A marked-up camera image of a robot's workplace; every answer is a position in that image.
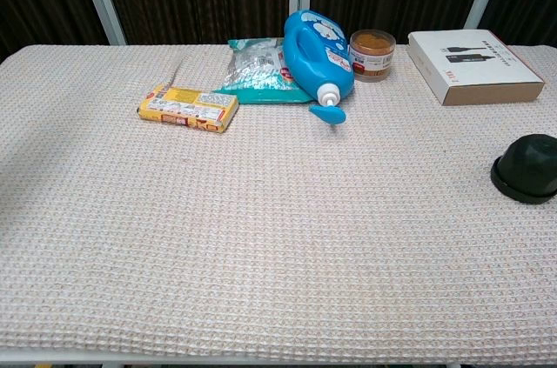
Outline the beige waffle tablecloth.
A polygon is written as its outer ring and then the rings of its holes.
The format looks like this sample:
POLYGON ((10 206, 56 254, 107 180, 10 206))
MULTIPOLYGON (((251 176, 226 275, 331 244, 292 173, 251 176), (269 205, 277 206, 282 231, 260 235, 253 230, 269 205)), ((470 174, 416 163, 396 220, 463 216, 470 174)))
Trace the beige waffle tablecloth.
POLYGON ((212 90, 224 46, 28 46, 0 64, 0 350, 557 365, 557 198, 492 185, 557 137, 557 49, 526 104, 441 106, 404 49, 346 122, 244 105, 222 134, 148 122, 212 90))

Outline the teal snack bag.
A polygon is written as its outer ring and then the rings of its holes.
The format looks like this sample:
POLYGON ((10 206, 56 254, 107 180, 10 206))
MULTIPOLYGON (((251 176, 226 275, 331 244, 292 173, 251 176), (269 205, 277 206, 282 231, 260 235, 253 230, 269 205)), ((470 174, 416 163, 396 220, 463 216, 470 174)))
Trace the teal snack bag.
POLYGON ((233 95, 240 104, 304 104, 312 97, 295 82, 284 60, 283 38, 228 41, 232 58, 216 93, 233 95))

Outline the yellow snack box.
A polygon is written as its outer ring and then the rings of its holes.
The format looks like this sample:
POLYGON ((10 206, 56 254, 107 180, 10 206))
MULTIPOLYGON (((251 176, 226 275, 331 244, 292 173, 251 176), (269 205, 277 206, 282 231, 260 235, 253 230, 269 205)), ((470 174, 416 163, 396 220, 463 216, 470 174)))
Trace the yellow snack box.
POLYGON ((223 133, 239 107, 236 96, 160 84, 137 108, 144 120, 223 133))

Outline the blue detergent pump bottle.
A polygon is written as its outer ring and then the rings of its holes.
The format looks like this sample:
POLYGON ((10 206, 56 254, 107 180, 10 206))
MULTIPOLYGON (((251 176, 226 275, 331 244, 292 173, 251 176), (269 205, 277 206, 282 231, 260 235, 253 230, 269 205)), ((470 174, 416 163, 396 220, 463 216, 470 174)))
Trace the blue detergent pump bottle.
POLYGON ((309 111, 327 124, 344 123, 346 114, 339 103, 354 86, 344 32, 333 20, 315 11, 298 10, 286 19, 284 33, 286 67, 315 101, 309 111))

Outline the clear jar brown contents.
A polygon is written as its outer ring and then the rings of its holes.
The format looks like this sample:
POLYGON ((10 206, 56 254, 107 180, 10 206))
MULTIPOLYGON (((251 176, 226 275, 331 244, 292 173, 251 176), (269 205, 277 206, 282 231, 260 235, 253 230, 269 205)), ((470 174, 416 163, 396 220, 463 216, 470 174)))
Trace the clear jar brown contents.
POLYGON ((378 82, 388 77, 396 48, 394 37, 383 30, 357 30, 351 35, 349 60, 361 82, 378 82))

